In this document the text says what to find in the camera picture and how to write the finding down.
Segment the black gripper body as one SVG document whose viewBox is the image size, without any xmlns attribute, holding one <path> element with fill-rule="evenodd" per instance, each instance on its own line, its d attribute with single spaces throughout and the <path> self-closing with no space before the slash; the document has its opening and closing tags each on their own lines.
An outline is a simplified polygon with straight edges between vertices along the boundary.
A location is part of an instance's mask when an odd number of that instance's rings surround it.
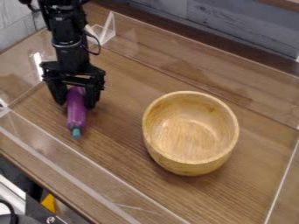
<svg viewBox="0 0 299 224">
<path fill-rule="evenodd" d="M 67 86 L 91 88 L 94 91 L 104 89 L 106 71 L 90 62 L 87 43 L 79 41 L 75 45 L 56 45 L 58 59 L 43 61 L 43 80 L 51 91 L 66 91 Z"/>
</svg>

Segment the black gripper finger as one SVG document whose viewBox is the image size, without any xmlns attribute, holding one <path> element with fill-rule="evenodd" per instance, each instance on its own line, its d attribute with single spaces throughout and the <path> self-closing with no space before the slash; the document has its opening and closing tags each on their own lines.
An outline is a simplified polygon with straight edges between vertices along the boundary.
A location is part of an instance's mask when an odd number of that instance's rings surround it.
<svg viewBox="0 0 299 224">
<path fill-rule="evenodd" d="M 86 107 L 94 109 L 100 98 L 100 91 L 103 87 L 100 85 L 86 86 Z"/>
<path fill-rule="evenodd" d="M 51 91 L 51 96 L 59 105 L 63 105 L 67 101 L 68 88 L 67 85 L 60 81 L 50 81 L 47 83 Z"/>
</svg>

